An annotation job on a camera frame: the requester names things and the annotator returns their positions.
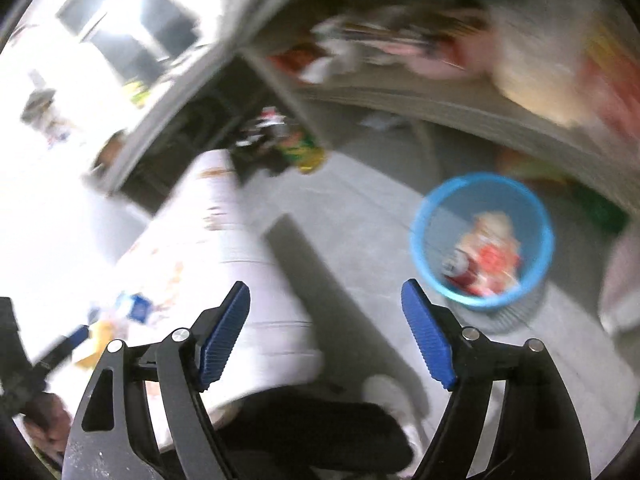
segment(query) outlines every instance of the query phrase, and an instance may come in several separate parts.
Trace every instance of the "clutter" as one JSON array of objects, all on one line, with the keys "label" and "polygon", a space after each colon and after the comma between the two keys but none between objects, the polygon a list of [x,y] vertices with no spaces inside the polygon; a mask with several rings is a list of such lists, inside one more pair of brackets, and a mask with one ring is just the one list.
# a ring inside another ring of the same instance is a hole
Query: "clutter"
[{"label": "clutter", "polygon": [[501,294],[518,285],[519,250],[509,217],[503,212],[485,212],[476,216],[473,230],[444,260],[442,272],[468,294]]},{"label": "clutter", "polygon": [[293,120],[281,114],[276,107],[265,107],[256,128],[268,128],[276,147],[300,173],[315,171],[325,160],[324,148]]},{"label": "clutter", "polygon": [[247,166],[260,165],[271,175],[281,174],[289,167],[289,162],[277,147],[276,139],[268,128],[260,126],[259,119],[252,119],[236,133],[231,155],[238,175],[241,177]]},{"label": "clutter", "polygon": [[404,64],[434,79],[476,76],[491,70],[495,49],[486,9],[475,0],[424,0],[365,14],[348,12],[312,29],[318,44],[340,65],[325,76],[354,72],[360,62]]},{"label": "clutter", "polygon": [[544,160],[501,147],[496,167],[498,173],[511,177],[535,190],[567,192],[571,177]]},{"label": "clutter", "polygon": [[84,370],[92,370],[110,341],[116,338],[114,324],[106,319],[89,326],[89,339],[74,349],[71,361]]},{"label": "clutter", "polygon": [[[625,27],[634,30],[634,24]],[[605,22],[587,38],[577,88],[597,120],[585,130],[604,152],[640,158],[640,63]]]}]

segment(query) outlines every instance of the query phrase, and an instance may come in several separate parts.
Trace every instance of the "black pants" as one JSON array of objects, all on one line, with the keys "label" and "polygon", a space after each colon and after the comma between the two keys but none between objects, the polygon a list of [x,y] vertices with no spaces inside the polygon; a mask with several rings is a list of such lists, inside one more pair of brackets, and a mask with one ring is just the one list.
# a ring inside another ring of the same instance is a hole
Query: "black pants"
[{"label": "black pants", "polygon": [[242,480],[318,480],[309,466],[391,474],[413,458],[402,429],[379,406],[320,400],[290,388],[246,399],[218,436]]}]

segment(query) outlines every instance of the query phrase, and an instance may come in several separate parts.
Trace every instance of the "white shoe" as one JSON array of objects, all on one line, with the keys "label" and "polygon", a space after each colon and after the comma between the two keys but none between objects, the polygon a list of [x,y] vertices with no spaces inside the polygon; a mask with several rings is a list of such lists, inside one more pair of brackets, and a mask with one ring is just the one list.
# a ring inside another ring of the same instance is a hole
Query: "white shoe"
[{"label": "white shoe", "polygon": [[414,459],[402,471],[396,473],[398,478],[411,478],[427,449],[428,442],[422,437],[422,432],[418,429],[418,421],[415,418],[409,395],[402,389],[402,386],[391,377],[385,375],[374,375],[367,378],[362,385],[362,399],[365,402],[377,404],[391,415],[402,428],[409,442],[409,446],[414,452]]}]

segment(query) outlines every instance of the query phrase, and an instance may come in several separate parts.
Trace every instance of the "blue gripper pad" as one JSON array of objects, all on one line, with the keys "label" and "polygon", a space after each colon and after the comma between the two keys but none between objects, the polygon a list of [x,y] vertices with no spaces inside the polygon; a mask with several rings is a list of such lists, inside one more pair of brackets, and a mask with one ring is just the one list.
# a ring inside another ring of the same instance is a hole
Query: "blue gripper pad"
[{"label": "blue gripper pad", "polygon": [[402,311],[431,377],[447,390],[456,384],[451,346],[429,311],[428,299],[415,280],[402,284]]},{"label": "blue gripper pad", "polygon": [[219,308],[224,308],[225,312],[200,351],[198,378],[204,390],[222,375],[238,334],[249,315],[250,303],[249,287],[236,282],[220,305]]}]

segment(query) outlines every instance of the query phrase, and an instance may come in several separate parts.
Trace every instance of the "metal screw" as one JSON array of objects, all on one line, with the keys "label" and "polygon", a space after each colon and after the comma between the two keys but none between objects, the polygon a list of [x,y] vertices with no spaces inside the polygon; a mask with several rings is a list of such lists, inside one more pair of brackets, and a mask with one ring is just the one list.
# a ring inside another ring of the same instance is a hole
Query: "metal screw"
[{"label": "metal screw", "polygon": [[116,353],[118,350],[122,348],[122,339],[114,339],[107,345],[107,351]]},{"label": "metal screw", "polygon": [[191,333],[186,328],[179,328],[171,334],[171,339],[173,339],[177,343],[181,343],[185,339],[189,338],[190,335]]},{"label": "metal screw", "polygon": [[480,337],[480,333],[478,332],[477,328],[468,326],[462,330],[462,337],[467,341],[475,341]]},{"label": "metal screw", "polygon": [[527,346],[534,352],[542,352],[545,349],[545,344],[540,339],[529,339]]}]

